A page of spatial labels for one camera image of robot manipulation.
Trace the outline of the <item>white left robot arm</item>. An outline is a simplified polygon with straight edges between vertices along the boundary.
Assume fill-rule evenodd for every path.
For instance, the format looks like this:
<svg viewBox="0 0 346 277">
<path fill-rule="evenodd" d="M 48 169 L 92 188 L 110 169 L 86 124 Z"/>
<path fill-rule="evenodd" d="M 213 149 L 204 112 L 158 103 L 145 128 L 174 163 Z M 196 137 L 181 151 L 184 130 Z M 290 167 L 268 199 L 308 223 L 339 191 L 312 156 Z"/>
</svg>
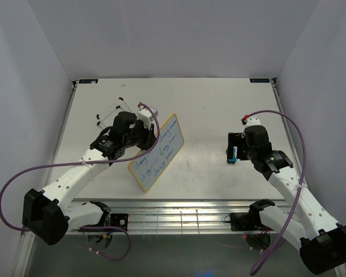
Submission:
<svg viewBox="0 0 346 277">
<path fill-rule="evenodd" d="M 157 110 L 140 107 L 137 113 L 119 112 L 105 127 L 80 161 L 42 190 L 31 189 L 24 197 L 23 225 L 47 245 L 59 242 L 70 230 L 105 230 L 111 212 L 100 201 L 78 207 L 70 204 L 97 175 L 119 160 L 128 148 L 143 153 L 156 145 Z"/>
</svg>

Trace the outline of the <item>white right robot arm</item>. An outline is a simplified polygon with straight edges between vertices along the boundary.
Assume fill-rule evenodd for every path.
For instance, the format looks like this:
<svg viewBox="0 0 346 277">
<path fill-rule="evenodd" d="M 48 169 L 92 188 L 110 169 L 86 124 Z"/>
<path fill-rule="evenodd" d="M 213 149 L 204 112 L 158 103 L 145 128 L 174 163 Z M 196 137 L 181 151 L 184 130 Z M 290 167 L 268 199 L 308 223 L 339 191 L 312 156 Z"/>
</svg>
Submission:
<svg viewBox="0 0 346 277">
<path fill-rule="evenodd" d="M 319 275 L 346 263 L 346 225 L 342 225 L 317 201 L 290 158 L 274 150 L 266 128 L 249 125 L 227 136 L 227 161 L 249 160 L 254 169 L 291 206 L 286 214 L 271 200 L 254 202 L 246 216 L 255 229 L 269 227 L 300 254 L 307 269 Z"/>
</svg>

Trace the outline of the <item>blue whiteboard eraser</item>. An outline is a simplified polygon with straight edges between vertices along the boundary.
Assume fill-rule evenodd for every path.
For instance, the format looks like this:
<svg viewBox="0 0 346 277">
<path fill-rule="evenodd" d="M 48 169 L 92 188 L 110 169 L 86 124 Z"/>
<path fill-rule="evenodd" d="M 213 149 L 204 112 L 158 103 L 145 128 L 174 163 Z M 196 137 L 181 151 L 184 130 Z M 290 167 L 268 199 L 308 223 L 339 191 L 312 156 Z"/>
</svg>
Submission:
<svg viewBox="0 0 346 277">
<path fill-rule="evenodd" d="M 227 163 L 228 164 L 235 164 L 237 161 L 236 147 L 228 146 L 228 148 L 226 150 L 226 154 L 227 154 Z"/>
</svg>

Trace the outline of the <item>yellow framed whiteboard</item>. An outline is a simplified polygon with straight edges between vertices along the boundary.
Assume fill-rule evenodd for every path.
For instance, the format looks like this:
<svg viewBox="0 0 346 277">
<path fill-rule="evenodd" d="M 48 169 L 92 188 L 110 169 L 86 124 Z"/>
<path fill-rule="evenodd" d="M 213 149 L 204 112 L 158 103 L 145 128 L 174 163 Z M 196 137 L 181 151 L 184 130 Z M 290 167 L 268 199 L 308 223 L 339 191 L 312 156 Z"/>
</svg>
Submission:
<svg viewBox="0 0 346 277">
<path fill-rule="evenodd" d="M 130 174 L 144 192 L 156 183 L 184 143 L 178 117 L 171 114 L 160 127 L 160 136 L 153 150 L 128 164 Z"/>
</svg>

